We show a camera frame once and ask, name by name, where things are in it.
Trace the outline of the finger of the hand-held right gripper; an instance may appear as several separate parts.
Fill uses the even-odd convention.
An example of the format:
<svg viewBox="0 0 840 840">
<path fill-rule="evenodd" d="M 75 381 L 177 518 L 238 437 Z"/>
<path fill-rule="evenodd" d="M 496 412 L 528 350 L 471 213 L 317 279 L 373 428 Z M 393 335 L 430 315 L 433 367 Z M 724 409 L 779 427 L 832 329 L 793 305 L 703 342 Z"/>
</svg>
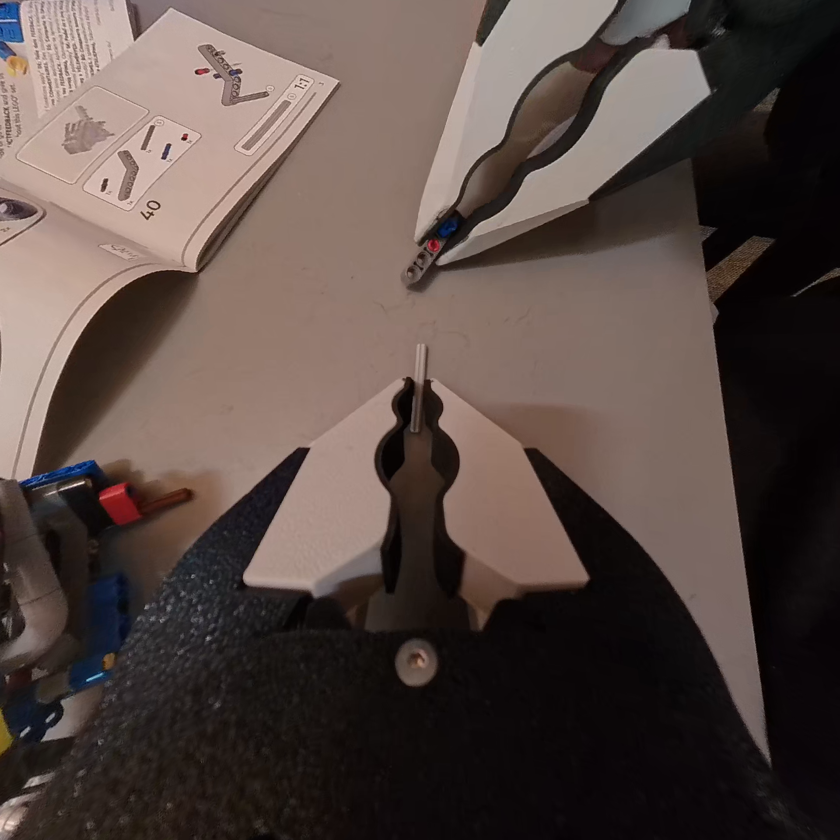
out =
<svg viewBox="0 0 840 840">
<path fill-rule="evenodd" d="M 587 204 L 711 94 L 693 49 L 650 47 L 595 79 L 574 118 L 466 220 L 440 266 L 477 256 Z"/>
<path fill-rule="evenodd" d="M 423 190 L 416 241 L 457 207 L 478 165 L 507 141 L 532 87 L 598 35 L 621 5 L 486 4 Z"/>
</svg>

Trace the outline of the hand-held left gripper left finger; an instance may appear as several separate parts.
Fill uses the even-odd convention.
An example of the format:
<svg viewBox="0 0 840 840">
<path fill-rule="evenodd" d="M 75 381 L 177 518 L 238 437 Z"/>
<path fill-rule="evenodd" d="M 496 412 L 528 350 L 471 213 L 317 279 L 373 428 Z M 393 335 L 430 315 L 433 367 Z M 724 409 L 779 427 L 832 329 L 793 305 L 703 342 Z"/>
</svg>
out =
<svg viewBox="0 0 840 840">
<path fill-rule="evenodd" d="M 408 377 L 310 443 L 243 574 L 247 587 L 312 597 L 371 597 L 383 587 L 392 497 L 375 456 L 403 426 L 394 408 L 403 393 L 412 398 Z"/>
</svg>

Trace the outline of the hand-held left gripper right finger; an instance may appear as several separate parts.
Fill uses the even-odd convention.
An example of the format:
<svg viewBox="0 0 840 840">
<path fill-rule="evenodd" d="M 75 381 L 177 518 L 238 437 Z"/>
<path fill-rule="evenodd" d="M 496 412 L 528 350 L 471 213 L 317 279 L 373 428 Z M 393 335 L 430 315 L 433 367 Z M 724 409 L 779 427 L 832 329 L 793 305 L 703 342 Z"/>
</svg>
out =
<svg viewBox="0 0 840 840">
<path fill-rule="evenodd" d="M 589 575 L 524 447 L 439 381 L 429 382 L 434 442 L 458 465 L 441 498 L 444 535 L 462 553 L 451 588 L 465 601 L 578 590 Z"/>
</svg>

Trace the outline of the grey lego axle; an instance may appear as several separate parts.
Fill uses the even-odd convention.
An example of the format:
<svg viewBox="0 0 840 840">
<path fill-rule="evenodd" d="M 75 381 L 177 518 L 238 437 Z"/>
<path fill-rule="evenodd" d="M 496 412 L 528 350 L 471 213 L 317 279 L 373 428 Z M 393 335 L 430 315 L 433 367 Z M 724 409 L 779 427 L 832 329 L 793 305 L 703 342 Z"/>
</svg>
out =
<svg viewBox="0 0 840 840">
<path fill-rule="evenodd" d="M 413 376 L 413 402 L 410 419 L 410 432 L 420 434 L 424 426 L 424 393 L 427 377 L 428 347 L 425 343 L 416 346 Z"/>
</svg>

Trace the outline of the grey bent lego beam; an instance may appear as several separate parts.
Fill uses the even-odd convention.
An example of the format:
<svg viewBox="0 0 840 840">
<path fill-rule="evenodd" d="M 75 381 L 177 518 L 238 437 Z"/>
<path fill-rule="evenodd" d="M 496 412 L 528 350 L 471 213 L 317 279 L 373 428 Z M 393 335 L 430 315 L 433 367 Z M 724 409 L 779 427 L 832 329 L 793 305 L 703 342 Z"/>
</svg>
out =
<svg viewBox="0 0 840 840">
<path fill-rule="evenodd" d="M 401 281 L 405 288 L 414 288 L 416 287 L 426 276 L 426 274 L 436 266 L 438 263 L 440 256 L 444 253 L 448 242 L 442 247 L 438 258 L 434 261 L 428 258 L 428 256 L 423 252 L 422 245 L 426 241 L 426 239 L 430 238 L 430 235 L 435 231 L 436 227 L 443 223 L 447 218 L 452 217 L 454 215 L 458 215 L 460 222 L 457 231 L 451 236 L 451 238 L 459 231 L 464 221 L 461 213 L 458 210 L 453 210 L 449 215 L 442 219 L 438 219 L 432 227 L 429 228 L 426 235 L 423 237 L 422 241 L 420 242 L 419 246 L 417 247 L 417 252 L 414 257 L 412 257 L 403 270 L 401 274 Z"/>
</svg>

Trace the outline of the partly built lego model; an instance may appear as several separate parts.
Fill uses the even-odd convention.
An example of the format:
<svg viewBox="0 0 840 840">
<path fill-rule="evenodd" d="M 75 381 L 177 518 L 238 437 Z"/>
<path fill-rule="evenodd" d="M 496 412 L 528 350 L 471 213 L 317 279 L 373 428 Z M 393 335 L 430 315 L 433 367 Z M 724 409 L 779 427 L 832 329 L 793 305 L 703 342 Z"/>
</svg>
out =
<svg viewBox="0 0 840 840">
<path fill-rule="evenodd" d="M 70 698 L 106 684 L 132 625 L 130 583 L 101 539 L 194 498 L 143 497 L 87 460 L 2 480 L 2 747 L 43 741 Z"/>
</svg>

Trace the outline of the lego instruction booklet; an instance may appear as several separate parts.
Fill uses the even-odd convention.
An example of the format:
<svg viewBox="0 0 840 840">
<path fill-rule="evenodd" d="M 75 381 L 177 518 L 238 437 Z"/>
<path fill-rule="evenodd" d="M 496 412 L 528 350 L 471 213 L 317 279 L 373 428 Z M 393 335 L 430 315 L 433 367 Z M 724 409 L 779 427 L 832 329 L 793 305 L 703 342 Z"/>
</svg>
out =
<svg viewBox="0 0 840 840">
<path fill-rule="evenodd" d="M 202 270 L 338 80 L 168 9 L 13 2 L 2 75 L 2 478 L 32 476 L 80 336 L 135 280 Z"/>
</svg>

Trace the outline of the person's black clothing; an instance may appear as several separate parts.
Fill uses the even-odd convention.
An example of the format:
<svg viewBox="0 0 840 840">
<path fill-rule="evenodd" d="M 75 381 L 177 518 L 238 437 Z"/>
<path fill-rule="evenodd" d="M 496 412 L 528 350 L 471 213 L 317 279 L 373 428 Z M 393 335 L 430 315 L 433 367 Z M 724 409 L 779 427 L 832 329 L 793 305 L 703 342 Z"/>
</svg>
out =
<svg viewBox="0 0 840 840">
<path fill-rule="evenodd" d="M 773 766 L 838 838 L 838 24 L 695 159 Z"/>
</svg>

